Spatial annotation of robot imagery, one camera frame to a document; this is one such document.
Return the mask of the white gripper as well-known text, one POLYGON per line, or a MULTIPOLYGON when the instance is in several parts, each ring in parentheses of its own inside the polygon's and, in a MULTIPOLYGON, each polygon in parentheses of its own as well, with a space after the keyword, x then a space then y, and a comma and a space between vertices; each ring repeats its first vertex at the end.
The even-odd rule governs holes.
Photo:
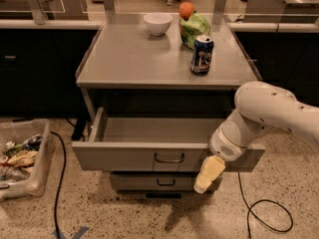
POLYGON ((238 110, 234 110, 212 134, 209 148, 216 155, 204 160, 193 189, 197 193, 204 193, 225 170, 226 161, 239 159, 253 141, 271 130, 272 126, 247 119, 238 110))

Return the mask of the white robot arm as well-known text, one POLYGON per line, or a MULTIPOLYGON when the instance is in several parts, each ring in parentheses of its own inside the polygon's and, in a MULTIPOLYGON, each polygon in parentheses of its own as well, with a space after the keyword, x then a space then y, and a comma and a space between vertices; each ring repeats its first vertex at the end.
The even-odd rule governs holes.
POLYGON ((234 104, 234 111, 210 138, 211 156, 203 161, 193 186, 198 193, 208 189, 228 162, 239 159, 254 140, 275 127, 319 146, 319 108, 299 102, 285 89, 248 82, 237 89, 234 104))

